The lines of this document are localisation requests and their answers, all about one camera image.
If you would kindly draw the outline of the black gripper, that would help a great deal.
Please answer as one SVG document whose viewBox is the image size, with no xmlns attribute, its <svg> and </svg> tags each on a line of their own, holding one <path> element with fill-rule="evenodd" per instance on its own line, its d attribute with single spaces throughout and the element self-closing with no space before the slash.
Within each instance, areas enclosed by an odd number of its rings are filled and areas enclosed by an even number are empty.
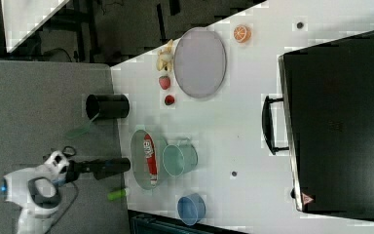
<svg viewBox="0 0 374 234">
<path fill-rule="evenodd" d="M 109 177 L 106 169 L 105 162 L 101 160 L 84 162 L 70 160 L 66 170 L 65 182 L 69 183 L 77 180 L 80 174 L 92 174 L 96 180 L 105 179 Z"/>
</svg>

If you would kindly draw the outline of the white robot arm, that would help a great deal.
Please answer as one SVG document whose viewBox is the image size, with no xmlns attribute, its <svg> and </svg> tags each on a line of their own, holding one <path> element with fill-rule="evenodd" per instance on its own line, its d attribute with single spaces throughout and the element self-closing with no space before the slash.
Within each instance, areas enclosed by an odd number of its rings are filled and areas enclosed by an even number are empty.
<svg viewBox="0 0 374 234">
<path fill-rule="evenodd" d="M 61 203 L 59 187 L 78 179 L 80 174 L 102 172 L 101 160 L 75 162 L 70 154 L 54 151 L 46 161 L 3 176 L 1 190 L 5 201 L 21 207 L 17 234 L 46 234 L 55 222 Z"/>
</svg>

